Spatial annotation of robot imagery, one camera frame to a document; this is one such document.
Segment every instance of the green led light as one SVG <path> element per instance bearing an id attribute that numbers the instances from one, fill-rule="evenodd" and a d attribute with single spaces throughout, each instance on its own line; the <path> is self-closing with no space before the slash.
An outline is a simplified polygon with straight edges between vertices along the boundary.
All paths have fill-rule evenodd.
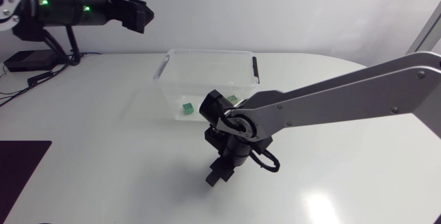
<path id="1" fill-rule="evenodd" d="M 49 5 L 48 0 L 39 0 L 40 5 Z"/>

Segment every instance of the green cube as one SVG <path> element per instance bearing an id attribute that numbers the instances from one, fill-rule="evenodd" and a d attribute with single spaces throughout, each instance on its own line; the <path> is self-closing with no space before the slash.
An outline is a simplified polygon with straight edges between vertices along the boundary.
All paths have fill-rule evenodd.
<path id="1" fill-rule="evenodd" d="M 182 108 L 184 109 L 184 114 L 191 114 L 194 112 L 193 105 L 191 103 L 182 105 Z"/>
<path id="2" fill-rule="evenodd" d="M 233 103 L 233 105 L 236 105 L 239 102 L 239 99 L 237 99 L 237 97 L 234 95 L 227 97 L 227 99 L 228 99 L 228 101 Z"/>

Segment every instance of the cable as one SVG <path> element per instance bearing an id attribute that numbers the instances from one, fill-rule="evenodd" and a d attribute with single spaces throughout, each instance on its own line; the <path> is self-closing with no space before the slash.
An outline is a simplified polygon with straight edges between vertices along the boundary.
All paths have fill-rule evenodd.
<path id="1" fill-rule="evenodd" d="M 0 79 L 1 79 L 1 77 L 5 76 L 5 75 L 6 75 L 5 64 L 3 64 L 3 74 L 0 76 Z"/>
<path id="2" fill-rule="evenodd" d="M 266 156 L 267 158 L 269 158 L 271 161 L 273 161 L 274 166 L 269 166 L 265 163 L 263 163 L 258 157 L 257 155 L 255 155 L 253 153 L 253 151 L 251 151 L 249 153 L 249 156 L 254 160 L 254 162 L 256 162 L 258 165 L 260 165 L 262 168 L 266 169 L 267 171 L 270 172 L 278 172 L 278 170 L 280 169 L 280 163 L 278 162 L 278 159 L 271 153 L 268 152 L 268 150 L 265 150 L 262 152 L 263 156 Z"/>
<path id="3" fill-rule="evenodd" d="M 48 78 L 46 78 L 46 79 L 44 79 L 44 80 L 38 82 L 35 86 L 37 86 L 37 85 L 41 85 L 42 83 L 44 83 L 44 82 L 46 82 L 46 81 L 49 81 L 50 79 L 53 79 L 56 75 L 58 75 L 58 74 L 60 74 L 62 71 L 64 71 L 68 66 L 69 66 L 69 63 L 64 64 L 63 67 L 62 67 L 61 69 L 55 71 L 54 74 L 53 74 L 51 77 L 48 77 Z M 17 91 L 17 93 L 16 93 L 15 95 L 13 95 L 13 96 L 5 96 L 5 97 L 0 98 L 0 100 L 2 100 L 2 99 L 8 99 L 8 100 L 4 101 L 3 103 L 0 103 L 0 107 L 2 107 L 2 106 L 4 106 L 5 104 L 9 103 L 9 102 L 10 102 L 11 100 L 13 100 L 14 98 L 16 98 L 16 97 L 18 97 L 18 96 L 20 96 L 20 95 L 26 93 L 27 91 L 29 91 L 30 89 L 34 88 L 35 86 L 33 86 L 33 87 L 26 87 L 26 88 L 24 88 L 24 89 L 22 89 L 22 90 L 19 90 L 19 91 Z"/>
<path id="4" fill-rule="evenodd" d="M 15 94 L 15 93 L 18 93 L 18 92 L 20 92 L 20 91 L 22 91 L 22 90 L 17 90 L 16 92 L 9 92 L 9 93 L 3 93 L 3 92 L 0 92 L 0 94 Z"/>

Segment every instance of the white table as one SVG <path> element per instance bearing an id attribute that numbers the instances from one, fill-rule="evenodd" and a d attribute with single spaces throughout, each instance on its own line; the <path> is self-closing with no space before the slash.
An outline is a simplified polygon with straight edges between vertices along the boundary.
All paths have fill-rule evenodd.
<path id="1" fill-rule="evenodd" d="M 285 129 L 267 172 L 251 159 L 225 183 L 207 123 L 173 121 L 152 75 L 164 54 L 84 58 L 0 108 L 0 140 L 52 146 L 6 223 L 432 223 L 441 141 L 412 115 Z M 363 68 L 311 54 L 257 54 L 261 90 Z M 35 73 L 0 79 L 19 90 Z"/>

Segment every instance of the black box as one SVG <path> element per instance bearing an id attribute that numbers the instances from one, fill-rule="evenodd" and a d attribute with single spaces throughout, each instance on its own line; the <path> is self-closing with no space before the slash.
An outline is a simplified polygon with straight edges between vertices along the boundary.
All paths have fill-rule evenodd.
<path id="1" fill-rule="evenodd" d="M 59 63 L 61 59 L 52 50 L 20 51 L 4 62 L 10 72 L 52 70 Z"/>

